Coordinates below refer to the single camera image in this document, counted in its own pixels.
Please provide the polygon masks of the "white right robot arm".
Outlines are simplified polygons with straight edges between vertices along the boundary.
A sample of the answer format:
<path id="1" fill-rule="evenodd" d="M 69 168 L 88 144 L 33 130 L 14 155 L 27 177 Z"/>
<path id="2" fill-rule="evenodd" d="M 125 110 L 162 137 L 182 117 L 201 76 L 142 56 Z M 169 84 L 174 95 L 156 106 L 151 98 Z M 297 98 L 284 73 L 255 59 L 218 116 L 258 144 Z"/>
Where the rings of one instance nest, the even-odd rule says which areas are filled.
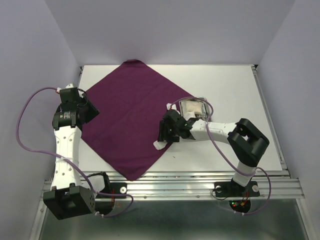
<path id="1" fill-rule="evenodd" d="M 231 192 L 235 195 L 248 190 L 248 183 L 270 144 L 269 139 L 246 118 L 236 123 L 216 123 L 201 119 L 201 115 L 194 111 L 181 115 L 170 109 L 160 121 L 159 135 L 153 145 L 159 151 L 180 139 L 211 140 L 216 147 L 216 142 L 231 146 L 238 158 L 238 165 L 232 167 L 235 174 L 230 182 Z"/>

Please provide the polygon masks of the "gauze pad large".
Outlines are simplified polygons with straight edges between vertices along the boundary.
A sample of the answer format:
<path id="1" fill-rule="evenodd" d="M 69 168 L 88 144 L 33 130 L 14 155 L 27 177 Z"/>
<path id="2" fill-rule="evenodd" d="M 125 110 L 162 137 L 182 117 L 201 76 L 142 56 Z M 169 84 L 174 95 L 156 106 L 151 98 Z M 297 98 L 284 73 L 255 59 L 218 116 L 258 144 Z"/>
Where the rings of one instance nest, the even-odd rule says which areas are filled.
<path id="1" fill-rule="evenodd" d="M 183 117 L 185 118 L 186 121 L 188 121 L 189 119 L 195 118 L 196 116 L 194 111 L 188 111 L 183 114 Z"/>

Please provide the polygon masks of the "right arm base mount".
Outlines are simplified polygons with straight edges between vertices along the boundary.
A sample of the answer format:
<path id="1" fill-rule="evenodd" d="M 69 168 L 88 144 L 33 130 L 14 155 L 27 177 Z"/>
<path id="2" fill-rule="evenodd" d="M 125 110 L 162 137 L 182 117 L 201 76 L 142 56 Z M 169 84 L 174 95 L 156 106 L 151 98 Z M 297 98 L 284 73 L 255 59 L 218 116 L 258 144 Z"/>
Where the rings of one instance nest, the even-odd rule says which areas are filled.
<path id="1" fill-rule="evenodd" d="M 259 197 L 260 189 L 256 181 L 251 180 L 247 186 L 241 186 L 232 179 L 215 182 L 211 196 L 218 201 L 228 200 L 232 211 L 245 215 L 251 209 L 250 198 Z"/>

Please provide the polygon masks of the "bag of cotton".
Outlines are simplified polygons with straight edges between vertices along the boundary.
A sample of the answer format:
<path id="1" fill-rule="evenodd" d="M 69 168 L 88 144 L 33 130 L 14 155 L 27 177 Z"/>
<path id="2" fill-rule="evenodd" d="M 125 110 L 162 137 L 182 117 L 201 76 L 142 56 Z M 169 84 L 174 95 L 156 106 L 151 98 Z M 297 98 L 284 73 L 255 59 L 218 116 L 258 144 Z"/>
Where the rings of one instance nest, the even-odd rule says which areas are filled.
<path id="1" fill-rule="evenodd" d="M 193 100 L 184 100 L 181 103 L 182 106 L 182 114 L 186 115 L 187 113 L 194 113 L 195 115 L 203 114 L 203 103 L 199 101 Z"/>

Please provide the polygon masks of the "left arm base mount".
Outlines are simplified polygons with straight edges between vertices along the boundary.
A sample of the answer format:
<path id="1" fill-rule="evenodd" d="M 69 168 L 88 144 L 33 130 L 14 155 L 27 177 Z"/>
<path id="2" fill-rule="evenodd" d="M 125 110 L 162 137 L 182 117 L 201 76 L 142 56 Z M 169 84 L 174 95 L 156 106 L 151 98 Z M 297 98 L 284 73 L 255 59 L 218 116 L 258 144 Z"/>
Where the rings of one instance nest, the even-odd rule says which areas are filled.
<path id="1" fill-rule="evenodd" d="M 95 193 L 95 211 L 101 215 L 108 215 L 115 207 L 116 199 L 125 199 L 127 193 L 126 182 L 110 182 L 109 176 L 105 172 L 98 172 L 87 175 L 93 188 L 104 194 L 118 194 L 120 196 L 106 196 Z"/>

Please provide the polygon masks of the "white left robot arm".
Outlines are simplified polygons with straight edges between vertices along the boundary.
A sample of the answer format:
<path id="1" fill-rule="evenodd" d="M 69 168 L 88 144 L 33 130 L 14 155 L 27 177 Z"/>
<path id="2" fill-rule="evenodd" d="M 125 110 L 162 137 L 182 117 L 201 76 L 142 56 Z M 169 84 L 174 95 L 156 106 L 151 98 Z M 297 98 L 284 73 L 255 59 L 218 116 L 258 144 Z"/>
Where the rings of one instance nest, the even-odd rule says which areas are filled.
<path id="1" fill-rule="evenodd" d="M 83 125 L 100 112 L 89 101 L 84 90 L 67 86 L 59 90 L 61 103 L 52 120 L 56 141 L 56 160 L 51 190 L 43 194 L 43 202 L 58 220 L 91 214 L 95 197 L 111 193 L 106 173 L 89 175 L 82 184 L 79 173 L 79 147 Z"/>

